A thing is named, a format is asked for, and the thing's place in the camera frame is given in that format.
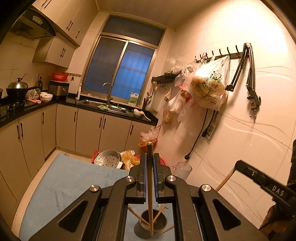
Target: lower cabinet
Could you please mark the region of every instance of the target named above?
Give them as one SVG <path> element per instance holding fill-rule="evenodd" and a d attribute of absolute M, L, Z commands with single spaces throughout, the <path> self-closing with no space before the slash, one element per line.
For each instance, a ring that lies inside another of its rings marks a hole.
<path fill-rule="evenodd" d="M 131 120 L 104 115 L 104 121 L 102 124 L 103 129 L 101 132 L 99 151 L 102 152 L 112 149 L 122 152 L 126 145 Z"/>
<path fill-rule="evenodd" d="M 46 158 L 56 147 L 55 128 L 56 128 L 57 105 L 53 104 L 42 109 L 42 142 L 43 152 Z"/>
<path fill-rule="evenodd" d="M 75 133 L 78 108 L 58 104 L 56 140 L 57 147 L 75 152 Z"/>
<path fill-rule="evenodd" d="M 76 125 L 75 152 L 92 156 L 99 149 L 104 114 L 79 109 Z"/>
<path fill-rule="evenodd" d="M 32 178 L 44 164 L 41 112 L 37 110 L 19 118 L 22 149 Z"/>
<path fill-rule="evenodd" d="M 13 217 L 17 209 L 17 200 L 8 188 L 2 175 L 0 175 L 0 213 L 7 225 L 11 228 Z"/>
<path fill-rule="evenodd" d="M 142 149 L 139 147 L 141 132 L 148 132 L 151 130 L 151 127 L 153 126 L 132 121 L 124 150 L 134 150 L 136 153 L 135 156 L 143 153 Z"/>
<path fill-rule="evenodd" d="M 0 137 L 0 172 L 14 198 L 19 199 L 30 182 L 30 173 L 22 149 L 19 120 L 0 128 Z"/>

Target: blue window glass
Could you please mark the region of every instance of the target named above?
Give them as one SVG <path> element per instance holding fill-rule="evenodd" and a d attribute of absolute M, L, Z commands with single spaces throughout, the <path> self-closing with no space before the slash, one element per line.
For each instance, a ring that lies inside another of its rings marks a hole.
<path fill-rule="evenodd" d="M 112 96 L 129 99 L 141 92 L 154 49 L 128 43 L 114 80 Z"/>

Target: spoon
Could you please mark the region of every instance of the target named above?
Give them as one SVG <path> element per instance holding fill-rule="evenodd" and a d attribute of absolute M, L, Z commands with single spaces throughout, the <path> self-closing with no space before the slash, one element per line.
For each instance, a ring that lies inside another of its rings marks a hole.
<path fill-rule="evenodd" d="M 142 115 L 144 115 L 144 116 L 146 117 L 147 120 L 151 121 L 151 120 L 145 115 L 144 111 L 141 110 L 140 113 L 141 113 Z"/>

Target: blue cloth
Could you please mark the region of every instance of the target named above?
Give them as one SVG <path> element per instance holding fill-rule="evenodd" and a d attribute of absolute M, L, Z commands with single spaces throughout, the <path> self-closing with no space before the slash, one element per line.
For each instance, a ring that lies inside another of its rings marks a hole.
<path fill-rule="evenodd" d="M 75 201 L 92 184 L 101 188 L 113 185 L 118 179 L 127 176 L 129 171 L 109 167 L 101 167 L 91 163 L 81 162 L 64 154 L 59 154 L 52 162 L 40 183 L 38 184 L 26 209 L 22 220 L 19 238 L 28 241 L 37 231 L 61 213 Z M 147 210 L 144 205 L 130 205 L 139 215 Z M 159 209 L 155 198 L 153 208 Z M 173 225 L 172 205 L 167 204 L 165 216 L 168 219 L 166 228 Z M 124 240 L 143 240 L 137 237 L 133 227 L 138 219 L 130 212 L 127 213 Z M 174 229 L 152 240 L 174 240 Z"/>

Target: white bottle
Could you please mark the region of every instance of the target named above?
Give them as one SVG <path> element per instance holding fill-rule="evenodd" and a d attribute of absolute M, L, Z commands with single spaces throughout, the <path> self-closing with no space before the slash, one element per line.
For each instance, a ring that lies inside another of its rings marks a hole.
<path fill-rule="evenodd" d="M 79 84 L 78 91 L 77 91 L 77 94 L 76 94 L 76 97 L 75 97 L 76 100 L 79 100 L 80 92 L 81 92 L 81 83 Z"/>

